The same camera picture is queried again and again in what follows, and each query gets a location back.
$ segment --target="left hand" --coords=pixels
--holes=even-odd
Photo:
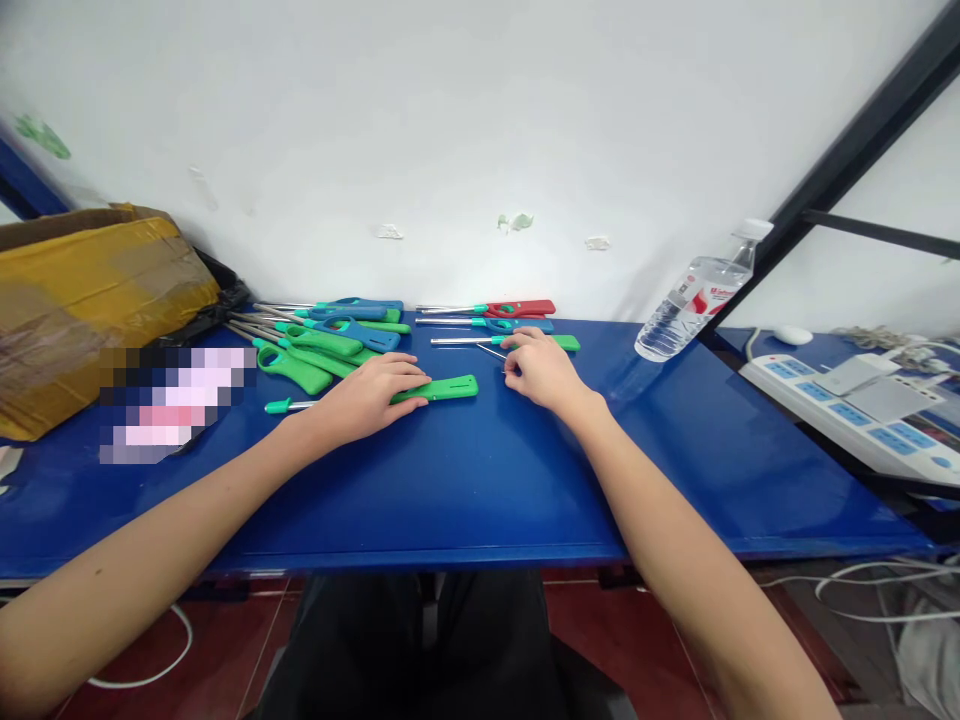
[[[387,425],[427,404],[426,398],[409,398],[396,405],[397,393],[426,385],[431,378],[404,353],[387,353],[368,360],[338,382],[316,405],[284,423],[313,438],[326,451],[373,435]]]

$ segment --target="white mouse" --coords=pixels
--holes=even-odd
[[[787,345],[806,345],[813,340],[813,333],[796,325],[778,325],[773,329],[773,336]]]

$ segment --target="bottle cap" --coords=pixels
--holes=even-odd
[[[773,223],[768,223],[766,220],[757,220],[757,218],[747,218],[737,226],[733,234],[746,240],[756,240],[759,242],[763,240],[771,230],[773,230]]]

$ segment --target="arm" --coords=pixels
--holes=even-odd
[[[0,608],[0,717],[37,717],[146,630],[290,477],[427,404],[430,382],[388,353],[245,453],[101,540]]]
[[[590,459],[630,557],[704,655],[736,718],[839,718],[810,660],[743,566],[643,454],[549,337],[502,347],[507,386],[553,410]],[[517,368],[523,372],[517,374]]]

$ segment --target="leg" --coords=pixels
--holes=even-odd
[[[322,583],[294,630],[257,717],[400,716],[419,692],[416,578],[341,575]]]
[[[426,716],[565,718],[536,571],[450,574]]]

